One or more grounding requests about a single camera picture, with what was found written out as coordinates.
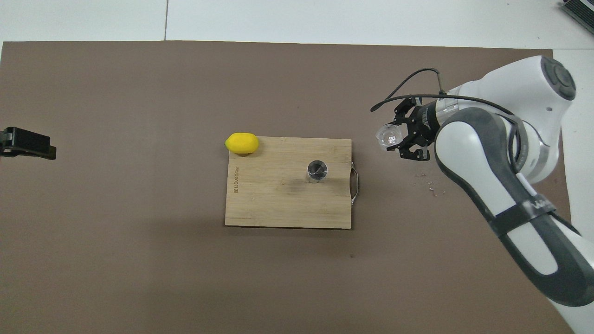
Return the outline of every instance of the yellow lemon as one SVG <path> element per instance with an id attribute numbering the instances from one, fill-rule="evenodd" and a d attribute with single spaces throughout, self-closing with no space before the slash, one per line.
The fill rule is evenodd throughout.
<path id="1" fill-rule="evenodd" d="M 258 149 L 258 137 L 253 133 L 236 132 L 225 140 L 225 146 L 233 153 L 254 153 Z"/>

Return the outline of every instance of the white floor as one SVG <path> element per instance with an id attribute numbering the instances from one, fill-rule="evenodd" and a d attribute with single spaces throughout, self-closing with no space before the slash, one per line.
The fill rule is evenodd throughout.
<path id="1" fill-rule="evenodd" d="M 594 241 L 594 35 L 556 0 L 2 0 L 0 41 L 250 42 L 547 48 L 579 91 L 563 122 L 573 223 Z"/>

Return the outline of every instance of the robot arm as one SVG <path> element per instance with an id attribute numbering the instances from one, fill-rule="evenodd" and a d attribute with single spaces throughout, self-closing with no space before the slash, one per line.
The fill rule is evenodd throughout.
<path id="1" fill-rule="evenodd" d="M 406 159 L 428 160 L 426 147 L 435 142 L 441 170 L 465 190 L 525 275 L 574 331 L 592 332 L 594 244 L 530 186 L 557 163 L 561 118 L 575 97 L 569 72 L 536 56 L 456 87 L 427 105 L 417 106 L 416 97 L 405 96 L 387 124 L 408 132 L 387 149 L 398 149 Z M 383 138 L 378 135 L 380 143 Z M 411 152 L 415 144 L 422 149 Z"/>

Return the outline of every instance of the brown table surface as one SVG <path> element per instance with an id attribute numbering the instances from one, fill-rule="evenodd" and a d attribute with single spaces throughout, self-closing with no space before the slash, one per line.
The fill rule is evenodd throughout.
<path id="1" fill-rule="evenodd" d="M 55 161 L 0 162 L 2 333 L 570 332 L 434 159 L 378 148 L 395 105 L 369 113 L 420 67 L 451 88 L 549 50 L 26 42 L 2 52 L 2 128 L 58 148 Z M 430 73 L 402 89 L 436 91 Z M 225 227 L 223 142 L 236 131 L 351 138 L 353 229 Z M 562 160 L 538 188 L 569 217 Z"/>

